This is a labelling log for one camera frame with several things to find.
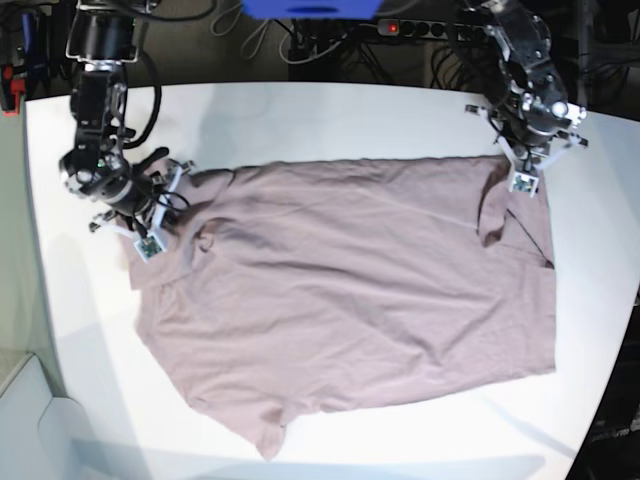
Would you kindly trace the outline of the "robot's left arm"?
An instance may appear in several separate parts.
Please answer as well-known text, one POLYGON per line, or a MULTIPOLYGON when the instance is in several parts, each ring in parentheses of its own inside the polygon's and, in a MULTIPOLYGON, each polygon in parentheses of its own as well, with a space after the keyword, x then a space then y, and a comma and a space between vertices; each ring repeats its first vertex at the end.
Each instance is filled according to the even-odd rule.
POLYGON ((545 22, 519 1, 456 1, 454 18, 481 22, 492 59, 483 67, 465 54, 452 21, 448 42, 482 87, 487 105, 475 112, 496 132, 496 142, 518 171, 542 172, 588 142, 574 132, 587 109, 570 101, 551 57, 545 22))

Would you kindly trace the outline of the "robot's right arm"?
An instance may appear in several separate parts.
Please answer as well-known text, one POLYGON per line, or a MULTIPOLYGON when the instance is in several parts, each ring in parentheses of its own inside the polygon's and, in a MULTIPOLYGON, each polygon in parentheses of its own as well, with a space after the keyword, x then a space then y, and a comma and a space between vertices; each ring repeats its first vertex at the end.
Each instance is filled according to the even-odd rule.
POLYGON ((124 220, 144 237, 144 216, 159 200, 158 178, 145 168, 168 154, 161 148, 135 167, 125 159, 128 149, 149 137, 159 115, 162 97, 157 69, 143 51, 146 28, 136 36, 135 16, 150 14, 156 1, 79 1, 66 44, 66 56, 77 62, 70 96, 76 122, 72 149, 59 161, 65 188, 72 194, 109 206, 100 220, 124 220), (126 126, 128 77, 126 66, 142 60, 152 77, 154 103, 140 135, 126 126))

